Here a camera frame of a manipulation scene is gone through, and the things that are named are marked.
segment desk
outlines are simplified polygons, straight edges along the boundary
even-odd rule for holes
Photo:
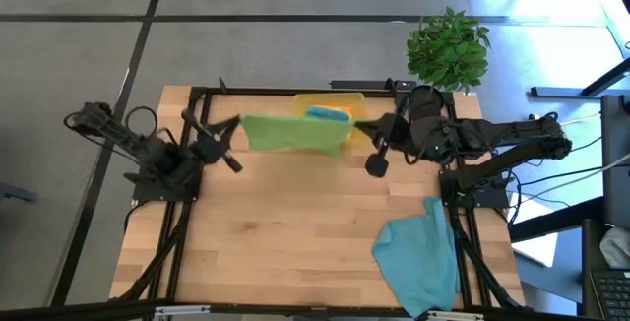
[[[190,90],[168,86],[162,93],[159,126],[170,128],[175,137]],[[391,98],[366,101],[369,118],[394,108]],[[481,115],[476,96],[455,94],[455,104],[460,118]],[[212,97],[210,122],[246,113],[291,115],[292,96]],[[387,175],[379,179],[363,168],[374,152],[369,140],[343,147],[339,159],[298,150],[250,152],[241,127],[231,143],[244,168],[234,174],[220,161],[204,169],[184,246],[178,301],[401,307],[372,257],[372,243],[387,221],[425,214],[422,199],[439,196],[439,165],[421,161],[409,166],[402,155],[390,153]],[[112,297],[126,291],[153,258],[164,206],[153,202],[131,217]],[[476,218],[486,264],[524,303],[505,222],[485,209],[478,209]],[[479,303],[468,264],[472,300]],[[158,295],[164,295],[168,270],[166,261]],[[456,307],[461,306],[458,297]]]

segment wire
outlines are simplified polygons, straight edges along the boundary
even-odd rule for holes
[[[129,128],[129,118],[131,118],[131,115],[135,112],[137,112],[138,110],[145,110],[147,112],[149,112],[151,114],[151,116],[154,118],[154,129],[151,131],[151,134],[149,135],[153,135],[156,133],[156,131],[158,130],[158,115],[156,114],[156,112],[152,109],[150,109],[147,106],[144,105],[140,105],[137,106],[133,109],[131,109],[127,115],[125,115],[125,126],[127,127],[127,129],[131,130],[131,128]]]
[[[503,219],[505,221],[505,223],[508,222],[508,219],[505,218],[505,214],[503,214],[503,212],[501,211],[501,209],[499,208],[493,208],[493,210],[496,212],[496,214],[499,215],[499,217],[501,217],[501,219]]]
[[[420,161],[420,158],[422,155],[424,155],[424,150],[426,149],[426,142],[428,141],[428,138],[431,136],[431,134],[433,134],[434,131],[440,131],[442,130],[442,128],[433,128],[429,131],[429,133],[426,135],[426,137],[424,138],[424,140],[422,141],[422,147],[420,148],[420,151],[418,151],[418,154],[415,158],[413,158],[413,160],[410,160],[410,153],[409,150],[410,148],[405,148],[405,150],[403,151],[403,156],[405,157],[405,162],[408,165],[412,165],[412,164],[416,164],[418,161]]]
[[[539,196],[541,196],[541,195],[543,195],[543,194],[546,194],[546,193],[548,193],[548,192],[551,192],[551,191],[553,191],[553,190],[556,190],[556,189],[558,189],[558,188],[562,188],[562,187],[567,186],[567,185],[569,185],[569,184],[577,183],[577,182],[582,181],[582,180],[585,180],[585,179],[587,179],[587,178],[589,178],[589,177],[593,177],[593,176],[594,176],[594,175],[596,175],[596,174],[600,174],[600,173],[602,173],[602,172],[605,172],[605,171],[607,171],[607,170],[609,170],[609,169],[611,169],[611,168],[613,168],[613,167],[617,166],[618,164],[620,164],[620,163],[622,163],[622,162],[626,161],[628,158],[630,158],[630,154],[627,154],[627,155],[626,155],[626,156],[624,156],[623,158],[621,158],[621,159],[619,159],[619,160],[617,160],[617,161],[615,161],[615,162],[613,162],[613,163],[609,164],[609,165],[608,165],[608,166],[606,166],[606,167],[603,167],[603,168],[598,169],[598,171],[596,171],[596,172],[593,172],[593,173],[591,173],[591,174],[587,174],[587,175],[585,175],[584,177],[580,177],[580,178],[578,178],[578,179],[574,179],[574,180],[572,180],[572,181],[569,181],[569,182],[566,182],[566,183],[562,183],[562,184],[557,185],[557,186],[555,186],[555,187],[552,187],[552,188],[546,189],[546,190],[544,190],[544,191],[542,191],[542,192],[540,192],[540,193],[538,193],[538,194],[534,195],[533,197],[528,198],[527,200],[525,200],[525,202],[530,201],[531,199],[537,198],[537,197],[539,197]]]
[[[519,176],[517,176],[516,173],[512,171],[512,169],[510,169],[510,172],[508,173],[508,181],[510,181],[511,175],[513,175],[514,178],[516,178],[516,181],[518,183],[516,185],[516,191],[519,194],[519,199],[517,200],[516,206],[514,207],[514,214],[512,215],[512,218],[510,218],[510,221],[508,222],[508,231],[510,230],[510,228],[512,228],[512,225],[514,224],[514,221],[516,220],[516,217],[519,215],[519,211],[521,210],[521,204],[523,204],[523,195],[521,193],[521,180],[519,179]]]
[[[517,191],[511,191],[511,190],[506,190],[506,192],[509,192],[509,193],[519,193],[519,192],[517,192]],[[532,194],[532,193],[525,193],[525,192],[521,192],[521,194],[523,194],[523,195],[527,195],[527,196],[534,196],[534,194]],[[553,199],[545,199],[545,198],[540,198],[540,197],[538,197],[538,198],[536,198],[536,199],[537,199],[537,200],[544,201],[544,202],[549,202],[549,203],[559,203],[559,204],[562,204],[562,205],[564,205],[564,206],[566,206],[566,207],[571,207],[571,206],[570,206],[567,202],[565,202],[565,201],[559,201],[559,200],[553,200]]]
[[[535,181],[532,182],[525,182],[522,185],[530,185],[530,184],[535,184],[535,183],[540,183],[542,181],[548,180],[548,179],[552,179],[552,178],[559,178],[559,177],[565,177],[568,175],[573,175],[573,174],[580,174],[580,173],[585,173],[585,172],[591,172],[594,171],[596,169],[601,169],[601,167],[591,167],[591,168],[586,168],[586,169],[580,169],[577,171],[571,171],[571,172],[566,172],[566,173],[560,173],[560,174],[554,174],[545,178],[541,178],[541,179],[537,179]]]
[[[584,146],[581,146],[581,147],[579,147],[579,148],[575,148],[575,149],[571,150],[571,153],[573,153],[573,152],[577,152],[578,150],[585,149],[585,148],[589,147],[590,145],[592,145],[592,144],[594,144],[594,143],[598,142],[599,140],[601,140],[601,137],[598,137],[597,139],[595,139],[595,140],[591,141],[591,142],[590,142],[590,143],[588,143],[587,145],[584,145]]]
[[[123,232],[127,232],[127,225],[129,224],[129,218],[131,218],[131,215],[140,207],[143,207],[145,204],[149,203],[150,201],[144,201],[144,202],[138,202],[138,204],[131,208],[129,210],[129,212],[127,212],[127,215],[125,216],[125,225],[124,225],[124,229]]]
[[[168,128],[161,128],[159,130],[157,130],[157,133],[161,133],[161,132],[166,132],[166,134],[168,134],[168,138],[170,138],[170,141],[177,147],[179,147],[179,144],[177,144],[177,141],[175,140],[175,137],[173,136],[173,133],[170,132],[170,130],[168,130]]]
[[[539,162],[538,164],[536,164],[536,163],[531,163],[531,162],[529,162],[529,161],[525,161],[525,162],[523,162],[523,163],[526,163],[526,164],[531,165],[531,166],[534,166],[534,167],[540,167],[540,166],[542,166],[542,164],[544,163],[544,159],[540,159],[540,162]]]
[[[70,113],[70,114],[66,115],[66,117],[65,117],[65,118],[63,118],[63,124],[66,126],[66,128],[68,128],[68,129],[70,129],[70,130],[74,131],[75,133],[77,133],[77,134],[81,135],[81,137],[82,137],[82,138],[84,138],[84,139],[86,139],[86,140],[88,140],[88,141],[91,141],[91,142],[93,142],[93,143],[95,143],[95,144],[99,145],[100,147],[103,147],[103,148],[105,148],[105,149],[108,149],[108,150],[110,150],[111,152],[116,153],[116,154],[120,155],[121,157],[123,157],[123,158],[125,158],[125,159],[127,159],[127,160],[129,160],[129,161],[131,161],[131,162],[133,162],[133,163],[135,163],[135,164],[137,164],[137,165],[140,165],[140,163],[139,163],[136,159],[134,159],[134,158],[132,158],[132,157],[130,157],[130,156],[128,156],[128,155],[126,155],[126,154],[123,154],[123,153],[121,153],[121,152],[117,151],[117,150],[116,150],[116,149],[114,149],[114,148],[110,148],[110,147],[106,146],[104,143],[101,143],[101,142],[99,142],[99,141],[97,141],[97,140],[95,140],[95,139],[92,139],[91,137],[89,137],[89,136],[87,136],[87,135],[85,135],[85,134],[82,134],[82,133],[79,133],[78,131],[76,131],[76,130],[75,130],[75,128],[74,128],[72,125],[68,124],[68,120],[69,120],[72,116],[74,116],[75,114],[77,114],[77,113],[79,113],[79,112]]]
[[[560,125],[564,126],[564,125],[569,125],[569,124],[581,123],[583,121],[591,120],[591,119],[596,118],[596,117],[599,117],[599,112],[587,115],[587,116],[582,117],[582,118],[569,120],[569,121],[566,121],[564,123],[560,123]]]

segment teal towel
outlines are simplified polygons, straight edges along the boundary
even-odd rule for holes
[[[451,310],[460,289],[453,230],[442,202],[427,198],[424,207],[424,217],[388,222],[372,246],[385,281],[413,318],[430,308]]]

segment yellow plastic bin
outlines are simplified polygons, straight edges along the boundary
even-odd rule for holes
[[[309,105],[350,108],[353,122],[357,120],[367,120],[365,96],[360,93],[295,95],[293,98],[293,115],[305,115]],[[346,143],[355,146],[362,145],[366,141],[369,141],[369,138],[363,134],[363,132],[354,128],[350,133],[350,138],[346,140]]]

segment green plant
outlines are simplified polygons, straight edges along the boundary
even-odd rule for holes
[[[407,41],[409,73],[417,75],[427,85],[446,91],[481,85],[479,78],[487,71],[490,48],[486,27],[479,19],[465,17],[465,11],[455,13],[450,7],[446,15],[431,17],[428,26],[420,23]]]

